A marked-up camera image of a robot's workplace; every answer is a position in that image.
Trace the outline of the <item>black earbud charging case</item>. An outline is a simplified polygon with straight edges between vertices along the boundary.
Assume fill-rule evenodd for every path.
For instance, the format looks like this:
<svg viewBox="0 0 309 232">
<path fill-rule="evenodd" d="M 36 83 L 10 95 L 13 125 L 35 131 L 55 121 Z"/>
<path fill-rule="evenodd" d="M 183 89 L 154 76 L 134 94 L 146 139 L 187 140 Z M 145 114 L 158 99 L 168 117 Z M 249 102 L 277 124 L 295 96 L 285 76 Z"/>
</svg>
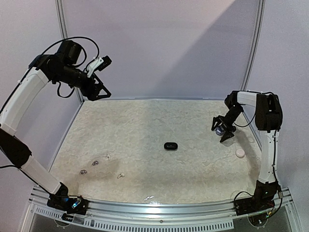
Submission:
<svg viewBox="0 0 309 232">
<path fill-rule="evenodd" d="M 174 151 L 178 149 L 178 144 L 175 142 L 166 142 L 164 143 L 164 149 Z"/>
</svg>

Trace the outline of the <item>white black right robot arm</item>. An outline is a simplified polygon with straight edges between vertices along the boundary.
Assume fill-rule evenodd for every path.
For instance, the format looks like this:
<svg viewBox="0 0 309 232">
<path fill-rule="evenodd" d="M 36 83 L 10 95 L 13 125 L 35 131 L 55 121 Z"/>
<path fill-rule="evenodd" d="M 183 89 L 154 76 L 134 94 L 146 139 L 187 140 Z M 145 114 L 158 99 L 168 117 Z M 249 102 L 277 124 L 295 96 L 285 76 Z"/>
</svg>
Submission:
<svg viewBox="0 0 309 232">
<path fill-rule="evenodd" d="M 220 142 L 234 137 L 236 127 L 233 125 L 238 116 L 244 112 L 243 106 L 255 108 L 254 121 L 261 139 L 261 169 L 250 207 L 261 210 L 268 200 L 281 191 L 277 178 L 278 137 L 283 122 L 283 113 L 279 97 L 272 92 L 254 92 L 234 90 L 225 99 L 228 112 L 225 116 L 216 116 L 212 120 L 211 130 L 223 129 Z"/>
</svg>

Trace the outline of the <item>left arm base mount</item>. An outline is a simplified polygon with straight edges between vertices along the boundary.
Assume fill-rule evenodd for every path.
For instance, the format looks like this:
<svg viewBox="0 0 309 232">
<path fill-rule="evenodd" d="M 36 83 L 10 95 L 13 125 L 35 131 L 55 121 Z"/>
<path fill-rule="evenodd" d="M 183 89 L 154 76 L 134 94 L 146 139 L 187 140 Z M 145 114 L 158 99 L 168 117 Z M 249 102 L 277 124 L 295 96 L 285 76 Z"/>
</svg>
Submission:
<svg viewBox="0 0 309 232">
<path fill-rule="evenodd" d="M 65 211 L 67 214 L 86 215 L 88 210 L 89 200 L 84 199 L 82 196 L 57 196 L 50 195 L 47 201 L 47 206 Z"/>
</svg>

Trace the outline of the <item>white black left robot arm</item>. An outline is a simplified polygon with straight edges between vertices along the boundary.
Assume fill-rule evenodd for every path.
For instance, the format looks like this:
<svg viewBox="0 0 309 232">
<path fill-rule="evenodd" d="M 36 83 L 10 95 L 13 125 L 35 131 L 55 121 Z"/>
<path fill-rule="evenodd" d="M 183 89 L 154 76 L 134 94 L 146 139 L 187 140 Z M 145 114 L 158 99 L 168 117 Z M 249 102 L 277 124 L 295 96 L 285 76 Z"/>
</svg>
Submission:
<svg viewBox="0 0 309 232">
<path fill-rule="evenodd" d="M 57 41 L 54 54 L 43 51 L 28 66 L 27 71 L 0 110 L 0 149 L 11 164 L 20 169 L 29 179 L 53 195 L 53 202 L 62 210 L 72 205 L 66 187 L 55 179 L 32 155 L 32 152 L 16 136 L 18 125 L 39 92 L 48 84 L 67 84 L 78 88 L 90 101 L 109 98 L 112 94 L 96 75 L 107 68 L 109 56 L 96 55 L 82 71 L 77 64 L 85 49 L 74 38 Z"/>
</svg>

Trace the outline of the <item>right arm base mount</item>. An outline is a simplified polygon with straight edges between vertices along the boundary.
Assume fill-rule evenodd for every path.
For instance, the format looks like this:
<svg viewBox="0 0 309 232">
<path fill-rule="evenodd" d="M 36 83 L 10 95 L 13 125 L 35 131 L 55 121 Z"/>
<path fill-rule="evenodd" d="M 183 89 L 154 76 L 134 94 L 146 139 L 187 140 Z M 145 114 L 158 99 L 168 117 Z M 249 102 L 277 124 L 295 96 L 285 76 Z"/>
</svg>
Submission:
<svg viewBox="0 0 309 232">
<path fill-rule="evenodd" d="M 233 199 L 233 206 L 237 216 L 256 213 L 271 209 L 271 212 L 275 212 L 274 197 L 256 197 L 246 191 L 241 191 L 236 194 Z"/>
</svg>

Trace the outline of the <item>blue-grey oval charging case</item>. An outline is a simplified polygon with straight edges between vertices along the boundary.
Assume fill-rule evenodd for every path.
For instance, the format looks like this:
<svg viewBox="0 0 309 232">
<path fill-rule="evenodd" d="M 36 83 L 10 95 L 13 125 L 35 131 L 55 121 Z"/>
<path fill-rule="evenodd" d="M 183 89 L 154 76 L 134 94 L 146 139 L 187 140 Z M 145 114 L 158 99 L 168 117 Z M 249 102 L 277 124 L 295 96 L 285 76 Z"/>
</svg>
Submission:
<svg viewBox="0 0 309 232">
<path fill-rule="evenodd" d="M 218 126 L 216 129 L 215 129 L 215 133 L 218 135 L 218 136 L 223 136 L 224 133 L 225 133 L 225 130 L 222 126 Z"/>
</svg>

